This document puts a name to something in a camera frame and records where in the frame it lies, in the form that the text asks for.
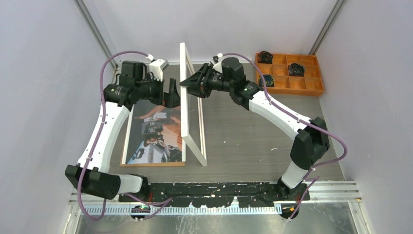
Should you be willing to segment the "white wooden picture frame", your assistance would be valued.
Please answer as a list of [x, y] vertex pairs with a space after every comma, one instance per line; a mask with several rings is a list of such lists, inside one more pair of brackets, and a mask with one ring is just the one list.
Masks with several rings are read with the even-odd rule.
[[[195, 69], [191, 58], [189, 56], [186, 44], [181, 42], [179, 44], [179, 66], [180, 66], [180, 81], [184, 81], [190, 76], [194, 75]], [[205, 141], [205, 128], [204, 128], [204, 115], [203, 115], [203, 103], [200, 98], [197, 99], [198, 110], [198, 123], [200, 131], [200, 145], [197, 145], [193, 137], [189, 132], [189, 113], [191, 112], [189, 96], [187, 88], [180, 86], [181, 97], [181, 136], [186, 146], [197, 158], [202, 166], [207, 166], [207, 154], [206, 154], [206, 141]]]

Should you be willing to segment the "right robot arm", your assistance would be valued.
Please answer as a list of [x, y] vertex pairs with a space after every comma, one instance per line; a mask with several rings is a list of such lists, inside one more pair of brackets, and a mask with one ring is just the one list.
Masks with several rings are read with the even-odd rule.
[[212, 91], [228, 92], [235, 104], [264, 117], [292, 139], [291, 163], [277, 182], [278, 194], [284, 200], [297, 194], [307, 172], [330, 149], [322, 118], [310, 119], [276, 101], [262, 86], [246, 78], [237, 58], [225, 58], [214, 65], [205, 63], [180, 84], [198, 98], [207, 98]]

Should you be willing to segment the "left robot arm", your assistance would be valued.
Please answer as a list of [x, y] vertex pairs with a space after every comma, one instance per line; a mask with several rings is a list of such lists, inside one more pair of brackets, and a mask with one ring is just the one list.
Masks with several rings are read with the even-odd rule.
[[65, 169], [65, 176], [79, 192], [108, 200], [124, 193], [130, 193], [138, 202], [149, 197], [146, 177], [110, 174], [110, 159], [120, 129], [138, 101], [148, 100], [167, 108], [180, 106], [175, 79], [164, 92], [163, 72], [168, 64], [166, 59], [155, 59], [149, 65], [137, 61], [121, 63], [118, 82], [103, 89], [98, 120], [84, 153], [76, 165]]

